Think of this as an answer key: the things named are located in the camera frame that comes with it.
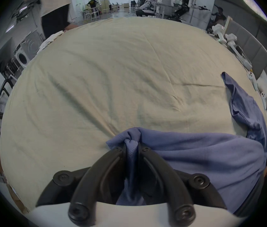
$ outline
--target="table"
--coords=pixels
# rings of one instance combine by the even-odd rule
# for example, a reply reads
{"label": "table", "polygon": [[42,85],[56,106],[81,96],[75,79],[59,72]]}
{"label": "table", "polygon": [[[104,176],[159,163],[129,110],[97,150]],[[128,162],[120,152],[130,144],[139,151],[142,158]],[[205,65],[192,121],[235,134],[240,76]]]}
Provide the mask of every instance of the table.
{"label": "table", "polygon": [[0,138],[6,179],[33,210],[56,172],[92,166],[128,128],[245,137],[223,71],[264,114],[241,63],[199,28],[121,17],[69,30],[37,54],[10,94]]}

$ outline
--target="wrinkled cloth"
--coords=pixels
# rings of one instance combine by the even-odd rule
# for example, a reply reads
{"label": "wrinkled cloth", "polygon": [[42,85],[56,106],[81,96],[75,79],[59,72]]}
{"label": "wrinkled cloth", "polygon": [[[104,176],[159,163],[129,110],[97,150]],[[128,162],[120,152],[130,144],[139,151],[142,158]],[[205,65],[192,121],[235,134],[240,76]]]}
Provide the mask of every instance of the wrinkled cloth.
{"label": "wrinkled cloth", "polygon": [[55,39],[56,39],[57,37],[61,36],[63,33],[64,33],[63,31],[59,31],[59,32],[57,32],[57,33],[55,33],[55,34],[49,36],[48,39],[45,40],[45,41],[40,45],[40,48],[39,48],[37,54],[38,54],[40,51],[44,50],[49,44],[51,44],[53,41],[55,41]]}
{"label": "wrinkled cloth", "polygon": [[229,212],[234,213],[257,183],[266,165],[267,130],[256,102],[226,73],[233,118],[248,127],[247,136],[222,133],[185,134],[160,132],[141,127],[128,129],[107,141],[110,149],[126,144],[126,181],[117,204],[144,205],[138,191],[138,142],[149,146],[173,169],[202,173],[218,190]]}
{"label": "wrinkled cloth", "polygon": [[229,102],[232,117],[236,122],[247,125],[246,138],[260,142],[267,155],[267,127],[256,101],[226,72],[222,73],[222,78],[232,94]]}

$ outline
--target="washing machine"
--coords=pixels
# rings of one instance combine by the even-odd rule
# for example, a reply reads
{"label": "washing machine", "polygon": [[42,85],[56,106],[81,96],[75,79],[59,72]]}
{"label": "washing machine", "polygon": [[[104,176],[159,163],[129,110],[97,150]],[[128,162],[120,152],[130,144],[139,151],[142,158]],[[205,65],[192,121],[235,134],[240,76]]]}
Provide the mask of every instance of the washing machine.
{"label": "washing machine", "polygon": [[27,64],[30,62],[30,59],[26,55],[25,51],[21,47],[21,44],[18,45],[18,47],[14,51],[15,59],[18,61],[18,63],[23,67],[26,68]]}
{"label": "washing machine", "polygon": [[43,40],[37,30],[30,32],[14,51],[16,60],[23,68],[37,55]]}

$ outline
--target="black pants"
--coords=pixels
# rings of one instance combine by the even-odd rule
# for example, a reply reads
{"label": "black pants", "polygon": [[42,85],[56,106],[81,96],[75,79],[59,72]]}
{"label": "black pants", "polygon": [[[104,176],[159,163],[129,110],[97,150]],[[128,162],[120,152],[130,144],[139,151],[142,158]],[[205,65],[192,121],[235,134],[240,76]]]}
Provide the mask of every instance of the black pants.
{"label": "black pants", "polygon": [[145,13],[143,10],[137,10],[135,12],[135,14],[138,16],[138,17],[142,17],[142,15],[145,15],[146,17],[148,16],[154,16],[154,13]]}
{"label": "black pants", "polygon": [[41,18],[42,27],[46,39],[61,30],[65,30],[65,28],[70,24],[67,21],[68,8],[69,4],[53,10],[52,12],[44,15]]}

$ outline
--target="washer door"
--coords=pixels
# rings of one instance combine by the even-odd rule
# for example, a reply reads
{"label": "washer door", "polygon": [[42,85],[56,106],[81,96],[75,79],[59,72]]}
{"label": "washer door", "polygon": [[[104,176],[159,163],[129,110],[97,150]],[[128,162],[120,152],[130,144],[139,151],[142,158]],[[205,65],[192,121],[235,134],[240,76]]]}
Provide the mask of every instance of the washer door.
{"label": "washer door", "polygon": [[27,64],[26,56],[23,55],[22,53],[19,53],[19,54],[18,54],[18,59],[19,59],[19,61],[20,61],[23,65],[26,65],[26,64]]}

